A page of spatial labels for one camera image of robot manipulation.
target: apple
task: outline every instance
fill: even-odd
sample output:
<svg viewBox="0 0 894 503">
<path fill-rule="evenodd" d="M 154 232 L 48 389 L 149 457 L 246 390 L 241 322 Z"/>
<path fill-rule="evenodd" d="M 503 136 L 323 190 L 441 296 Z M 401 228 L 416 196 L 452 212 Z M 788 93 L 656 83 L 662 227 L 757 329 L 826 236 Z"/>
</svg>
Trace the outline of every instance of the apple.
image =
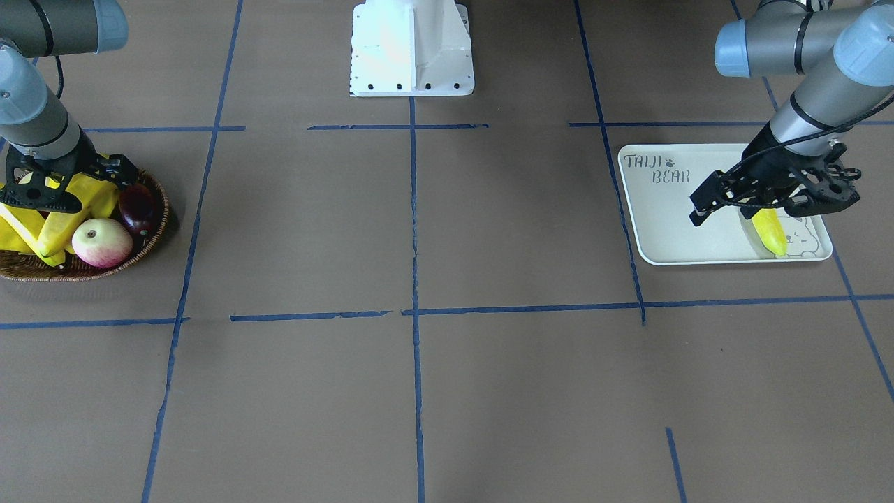
<svg viewBox="0 0 894 503">
<path fill-rule="evenodd" d="M 127 259 L 133 250 L 133 238 L 117 220 L 91 218 L 74 231 L 72 248 L 89 265 L 108 269 Z"/>
</svg>

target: fruit basket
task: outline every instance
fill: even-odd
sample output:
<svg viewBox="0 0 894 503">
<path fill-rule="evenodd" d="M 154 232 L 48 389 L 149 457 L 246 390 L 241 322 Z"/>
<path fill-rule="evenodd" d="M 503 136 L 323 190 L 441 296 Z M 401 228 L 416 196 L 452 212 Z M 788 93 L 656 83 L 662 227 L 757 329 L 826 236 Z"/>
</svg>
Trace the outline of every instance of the fruit basket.
<svg viewBox="0 0 894 503">
<path fill-rule="evenodd" d="M 16 251 L 0 251 L 0 277 L 13 281 L 89 281 L 111 276 L 143 260 L 155 248 L 164 233 L 171 216 L 171 205 L 164 187 L 149 173 L 139 170 L 138 182 L 146 185 L 161 201 L 162 215 L 158 228 L 152 235 L 134 241 L 131 256 L 123 263 L 109 269 L 98 269 L 84 263 L 75 255 L 70 255 L 60 268 L 47 266 L 36 255 L 25 255 Z"/>
</svg>

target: tray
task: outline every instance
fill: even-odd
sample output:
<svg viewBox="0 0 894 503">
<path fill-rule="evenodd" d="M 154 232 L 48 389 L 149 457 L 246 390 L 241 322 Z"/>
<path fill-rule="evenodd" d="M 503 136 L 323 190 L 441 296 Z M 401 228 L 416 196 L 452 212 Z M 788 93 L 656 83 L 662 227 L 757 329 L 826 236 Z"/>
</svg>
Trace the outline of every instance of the tray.
<svg viewBox="0 0 894 503">
<path fill-rule="evenodd" d="M 47 266 L 36 255 L 16 251 L 0 251 L 0 277 L 13 281 L 90 281 L 111 276 L 136 264 L 155 248 L 171 216 L 171 204 L 164 187 L 146 171 L 139 170 L 137 180 L 162 201 L 162 218 L 155 233 L 142 240 L 134 239 L 131 256 L 122 264 L 109 269 L 98 269 L 70 255 L 60 269 Z"/>
<path fill-rule="evenodd" d="M 777 211 L 789 254 L 775 256 L 738 209 L 720 209 L 692 225 L 691 194 L 712 171 L 726 171 L 746 144 L 628 145 L 618 153 L 640 256 L 656 266 L 826 260 L 832 243 L 822 218 Z"/>
</svg>

